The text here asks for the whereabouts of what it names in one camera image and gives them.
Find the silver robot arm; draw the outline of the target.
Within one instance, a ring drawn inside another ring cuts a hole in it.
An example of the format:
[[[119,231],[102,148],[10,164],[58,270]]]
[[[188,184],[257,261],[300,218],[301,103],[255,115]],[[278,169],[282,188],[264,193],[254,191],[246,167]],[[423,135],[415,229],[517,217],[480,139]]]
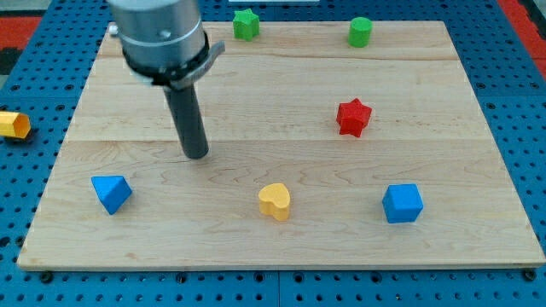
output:
[[[185,89],[225,51],[209,44],[197,0],[108,0],[130,69],[153,85]]]

